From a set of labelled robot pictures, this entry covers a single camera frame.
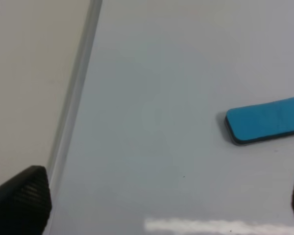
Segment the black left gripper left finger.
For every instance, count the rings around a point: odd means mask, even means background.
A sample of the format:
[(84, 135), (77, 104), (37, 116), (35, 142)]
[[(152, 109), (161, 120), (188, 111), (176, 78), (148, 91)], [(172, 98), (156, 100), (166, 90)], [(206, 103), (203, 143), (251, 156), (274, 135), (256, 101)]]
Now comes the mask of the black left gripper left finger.
[(0, 185), (0, 235), (41, 235), (51, 210), (43, 166), (30, 166)]

